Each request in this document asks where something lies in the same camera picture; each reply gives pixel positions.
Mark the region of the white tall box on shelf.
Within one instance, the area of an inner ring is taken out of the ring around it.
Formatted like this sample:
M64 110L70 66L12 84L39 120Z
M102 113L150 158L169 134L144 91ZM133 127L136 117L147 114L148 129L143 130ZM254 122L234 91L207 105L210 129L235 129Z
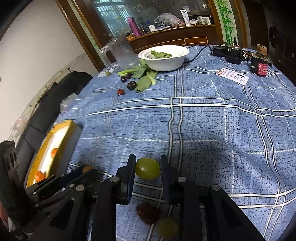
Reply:
M186 9L181 9L180 12L181 12L182 17L184 19L185 25L190 26L191 23L190 23L190 19L189 19L187 10Z

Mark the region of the black red battery pack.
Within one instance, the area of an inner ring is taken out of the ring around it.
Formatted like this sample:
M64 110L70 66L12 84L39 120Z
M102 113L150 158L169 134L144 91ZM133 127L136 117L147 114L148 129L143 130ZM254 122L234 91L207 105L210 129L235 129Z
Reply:
M250 72L260 77L267 76L268 58L259 53L251 54Z

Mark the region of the far dark plum small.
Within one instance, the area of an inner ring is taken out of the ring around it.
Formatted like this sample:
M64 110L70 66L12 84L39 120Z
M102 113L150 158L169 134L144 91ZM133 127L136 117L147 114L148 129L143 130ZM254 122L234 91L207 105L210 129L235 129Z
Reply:
M127 81L126 77L124 77L124 76L121 77L121 82L122 82L122 83L125 83L126 81Z

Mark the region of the pink thermos bottle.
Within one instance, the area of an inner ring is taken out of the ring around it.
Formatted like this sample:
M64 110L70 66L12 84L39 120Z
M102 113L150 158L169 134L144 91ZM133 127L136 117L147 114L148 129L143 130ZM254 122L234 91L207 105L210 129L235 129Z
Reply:
M133 17L128 18L127 22L128 22L128 24L129 24L129 26L130 26L130 28L131 28L131 30L132 30L135 37L139 37L139 36L142 35L142 33L141 33L140 29L138 28L138 26L137 26L137 24L136 24Z

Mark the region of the green leafy vegetable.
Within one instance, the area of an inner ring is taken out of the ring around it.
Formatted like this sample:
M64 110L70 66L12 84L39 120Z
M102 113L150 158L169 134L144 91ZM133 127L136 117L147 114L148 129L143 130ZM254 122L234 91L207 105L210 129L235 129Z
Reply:
M137 83L136 92L143 92L152 85L155 85L157 74L158 72L149 68L147 63L142 59L140 59L138 65L119 71L118 73L120 77L126 77L127 81L135 81Z

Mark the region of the white bowl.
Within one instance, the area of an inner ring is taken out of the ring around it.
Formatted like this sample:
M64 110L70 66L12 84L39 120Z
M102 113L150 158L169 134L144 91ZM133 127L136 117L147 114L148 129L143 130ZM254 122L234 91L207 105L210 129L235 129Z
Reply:
M178 45L161 45L145 49L138 54L149 68L158 72L168 72L179 69L189 49Z

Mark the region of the far red jujube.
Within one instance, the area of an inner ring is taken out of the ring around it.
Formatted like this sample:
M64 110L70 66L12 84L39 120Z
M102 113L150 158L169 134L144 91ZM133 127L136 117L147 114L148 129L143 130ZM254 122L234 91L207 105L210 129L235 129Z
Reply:
M125 95L125 91L123 89L118 89L117 94L118 95Z

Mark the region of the wooden cabinet shelf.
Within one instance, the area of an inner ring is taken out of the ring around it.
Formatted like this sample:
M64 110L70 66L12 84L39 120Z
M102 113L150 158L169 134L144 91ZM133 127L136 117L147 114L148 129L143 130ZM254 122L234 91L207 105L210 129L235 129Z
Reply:
M168 28L145 34L129 41L135 54L145 49L161 45L207 45L223 40L222 32L215 25L191 25Z

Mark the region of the yellow rimmed white foam tray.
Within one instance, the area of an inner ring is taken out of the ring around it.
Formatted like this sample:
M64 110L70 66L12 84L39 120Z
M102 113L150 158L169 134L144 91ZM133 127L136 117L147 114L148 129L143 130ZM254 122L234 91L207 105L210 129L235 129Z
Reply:
M72 120L54 125L42 142L29 168L26 187L37 183L34 179L37 171L45 173L46 178L64 174L81 133L82 128ZM51 158L53 148L59 148L54 159Z

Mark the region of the clear plastic bag on shelf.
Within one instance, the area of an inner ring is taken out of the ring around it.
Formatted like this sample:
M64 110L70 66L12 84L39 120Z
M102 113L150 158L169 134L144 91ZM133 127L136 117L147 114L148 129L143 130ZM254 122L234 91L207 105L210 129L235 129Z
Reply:
M175 15L163 13L154 19L154 23L162 26L183 27L185 23Z

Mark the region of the clear plastic bag on sofa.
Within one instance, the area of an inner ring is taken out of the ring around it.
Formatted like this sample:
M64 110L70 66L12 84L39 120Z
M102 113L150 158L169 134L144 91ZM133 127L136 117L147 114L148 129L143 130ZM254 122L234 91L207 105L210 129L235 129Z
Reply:
M71 95L67 96L65 99L62 99L62 102L60 103L60 113L63 113L67 111L70 104L75 101L77 95L75 93L72 93Z

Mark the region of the black sofa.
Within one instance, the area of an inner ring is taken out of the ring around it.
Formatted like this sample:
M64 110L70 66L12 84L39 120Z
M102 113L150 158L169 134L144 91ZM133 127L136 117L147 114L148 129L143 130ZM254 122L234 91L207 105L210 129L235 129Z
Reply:
M31 161L60 114L62 100L73 93L78 95L91 79L92 76L86 72L74 71L67 74L60 82L54 82L52 87L42 95L36 111L30 117L16 144L18 174L23 183Z

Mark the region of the blue plaid tablecloth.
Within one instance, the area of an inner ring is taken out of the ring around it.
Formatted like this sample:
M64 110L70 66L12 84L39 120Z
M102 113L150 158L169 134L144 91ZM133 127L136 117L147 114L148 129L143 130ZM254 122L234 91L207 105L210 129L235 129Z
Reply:
M247 84L216 75L221 68ZM274 66L259 77L191 47L181 68L143 92L117 74L93 78L56 123L65 120L82 127L70 169L93 166L104 180L130 154L166 155L188 180L218 184L266 240L279 239L295 213L295 85Z

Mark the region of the medium orange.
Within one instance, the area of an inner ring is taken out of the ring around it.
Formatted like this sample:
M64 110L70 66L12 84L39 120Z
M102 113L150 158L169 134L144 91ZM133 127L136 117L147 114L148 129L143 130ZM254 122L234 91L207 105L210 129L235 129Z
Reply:
M42 180L44 180L46 178L46 174L41 172L41 171L37 171L35 173L34 179L36 182L40 182Z

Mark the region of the brown kiwi fruit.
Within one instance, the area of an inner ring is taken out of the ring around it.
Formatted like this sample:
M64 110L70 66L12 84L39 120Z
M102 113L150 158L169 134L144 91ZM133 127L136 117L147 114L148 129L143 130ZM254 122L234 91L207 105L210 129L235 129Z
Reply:
M90 171L90 170L92 170L92 169L93 169L92 166L85 166L85 167L82 169L82 173L86 173L86 172L88 172L88 171Z

